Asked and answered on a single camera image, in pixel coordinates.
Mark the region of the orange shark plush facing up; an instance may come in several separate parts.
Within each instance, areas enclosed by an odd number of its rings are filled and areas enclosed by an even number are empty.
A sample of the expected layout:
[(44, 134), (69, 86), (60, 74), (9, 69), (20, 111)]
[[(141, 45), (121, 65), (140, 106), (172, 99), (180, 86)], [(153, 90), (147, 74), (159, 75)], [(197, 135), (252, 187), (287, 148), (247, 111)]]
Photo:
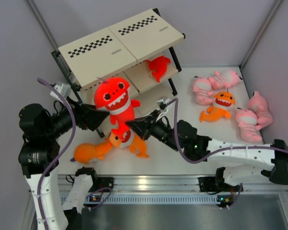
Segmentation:
[(118, 149), (129, 149), (129, 151), (136, 154), (137, 157), (149, 158), (146, 142), (131, 130), (124, 133), (123, 139), (119, 139), (116, 135), (111, 133), (109, 141)]

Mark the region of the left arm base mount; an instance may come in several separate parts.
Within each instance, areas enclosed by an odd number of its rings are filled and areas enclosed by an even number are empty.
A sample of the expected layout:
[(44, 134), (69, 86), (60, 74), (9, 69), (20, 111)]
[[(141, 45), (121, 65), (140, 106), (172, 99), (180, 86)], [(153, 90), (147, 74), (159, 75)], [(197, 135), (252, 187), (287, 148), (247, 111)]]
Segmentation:
[(100, 188), (110, 187), (111, 189), (114, 186), (114, 177), (96, 177), (93, 179), (93, 185), (90, 188), (89, 192), (96, 191)]

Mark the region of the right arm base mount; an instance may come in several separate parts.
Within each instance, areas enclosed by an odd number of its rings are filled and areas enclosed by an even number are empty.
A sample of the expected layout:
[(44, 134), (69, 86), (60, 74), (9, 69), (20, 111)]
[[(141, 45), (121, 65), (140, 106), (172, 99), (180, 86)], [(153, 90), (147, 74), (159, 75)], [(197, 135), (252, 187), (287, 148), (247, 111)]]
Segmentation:
[(213, 195), (221, 192), (238, 192), (240, 190), (239, 185), (232, 186), (224, 182), (217, 182), (213, 176), (199, 177), (198, 182), (201, 192)]

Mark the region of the large red shark plush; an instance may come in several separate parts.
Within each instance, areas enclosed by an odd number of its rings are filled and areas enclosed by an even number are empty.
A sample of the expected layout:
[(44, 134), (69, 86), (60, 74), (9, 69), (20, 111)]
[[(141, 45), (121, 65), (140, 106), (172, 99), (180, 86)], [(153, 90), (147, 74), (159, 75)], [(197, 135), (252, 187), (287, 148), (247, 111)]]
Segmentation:
[(104, 80), (96, 89), (94, 103), (97, 109), (109, 111), (110, 122), (117, 124), (111, 132), (119, 139), (130, 130), (126, 122), (135, 119), (134, 109), (141, 104), (129, 96), (130, 83), (121, 77), (112, 77)]

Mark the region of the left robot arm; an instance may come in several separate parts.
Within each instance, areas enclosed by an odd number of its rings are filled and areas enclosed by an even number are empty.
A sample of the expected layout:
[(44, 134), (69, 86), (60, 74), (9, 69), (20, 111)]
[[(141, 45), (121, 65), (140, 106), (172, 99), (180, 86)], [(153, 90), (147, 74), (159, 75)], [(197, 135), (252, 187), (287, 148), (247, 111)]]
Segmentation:
[(94, 168), (78, 169), (67, 199), (62, 202), (59, 158), (70, 146), (77, 127), (94, 131), (107, 116), (108, 112), (71, 99), (53, 115), (37, 103), (19, 112), (24, 143), (18, 161), (31, 189), (39, 230), (82, 229), (84, 202), (89, 191), (98, 188), (99, 180)]

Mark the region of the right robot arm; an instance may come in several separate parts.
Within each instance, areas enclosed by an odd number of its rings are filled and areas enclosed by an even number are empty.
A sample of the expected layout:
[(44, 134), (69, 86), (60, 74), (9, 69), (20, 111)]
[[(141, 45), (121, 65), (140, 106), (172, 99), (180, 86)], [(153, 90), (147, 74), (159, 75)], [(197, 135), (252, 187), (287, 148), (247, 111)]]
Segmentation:
[(197, 129), (184, 120), (171, 127), (157, 118), (153, 111), (146, 117), (126, 122), (142, 140), (154, 137), (169, 148), (178, 151), (191, 164), (221, 161), (234, 166), (217, 168), (214, 178), (219, 190), (252, 182), (259, 178), (278, 185), (288, 185), (288, 146), (275, 139), (271, 144), (243, 145), (198, 135)]

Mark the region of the small red shark plush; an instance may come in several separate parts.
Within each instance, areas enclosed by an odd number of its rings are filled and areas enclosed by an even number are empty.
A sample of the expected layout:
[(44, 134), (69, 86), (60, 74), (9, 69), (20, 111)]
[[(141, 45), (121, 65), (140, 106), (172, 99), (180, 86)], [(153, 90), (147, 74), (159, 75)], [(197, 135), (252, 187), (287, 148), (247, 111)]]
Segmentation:
[(165, 56), (159, 56), (153, 60), (146, 59), (145, 62), (148, 64), (151, 75), (155, 78), (157, 82), (160, 82), (160, 79), (166, 73), (168, 69), (168, 64), (171, 63), (171, 60)]

